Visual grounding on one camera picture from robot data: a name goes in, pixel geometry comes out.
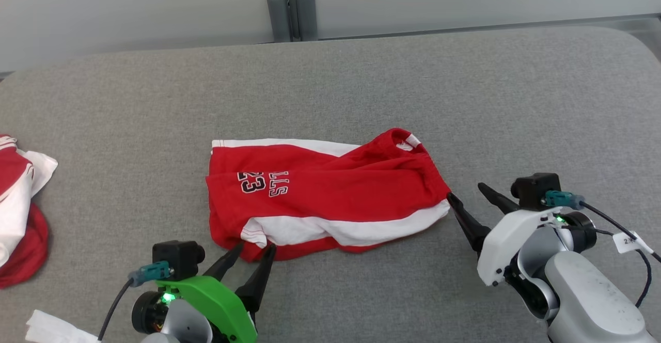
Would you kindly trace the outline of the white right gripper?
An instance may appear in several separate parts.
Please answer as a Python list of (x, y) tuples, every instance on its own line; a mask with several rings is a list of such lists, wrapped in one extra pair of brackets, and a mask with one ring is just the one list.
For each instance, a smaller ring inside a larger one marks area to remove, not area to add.
[(564, 243), (556, 233), (555, 215), (560, 213), (561, 207), (543, 211), (521, 209), (519, 204), (486, 183), (478, 183), (478, 189), (490, 204), (505, 214), (493, 230), (479, 223), (453, 192), (449, 192), (446, 199), (470, 248), (481, 254), (477, 271), (486, 286), (504, 282), (505, 269), (515, 257), (515, 265), (523, 270), (523, 278), (530, 278), (534, 268), (564, 251)]

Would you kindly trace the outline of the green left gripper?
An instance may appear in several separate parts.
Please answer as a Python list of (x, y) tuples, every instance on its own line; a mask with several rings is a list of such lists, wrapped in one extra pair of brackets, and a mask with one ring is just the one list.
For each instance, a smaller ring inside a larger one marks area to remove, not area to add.
[(175, 297), (168, 303), (162, 333), (180, 332), (183, 334), (180, 341), (212, 342), (213, 333), (226, 342), (257, 341), (257, 329), (250, 314), (260, 309), (277, 247), (270, 244), (266, 248), (248, 281), (233, 292), (221, 281), (240, 258), (244, 246), (244, 242), (239, 242), (201, 276), (155, 282)]

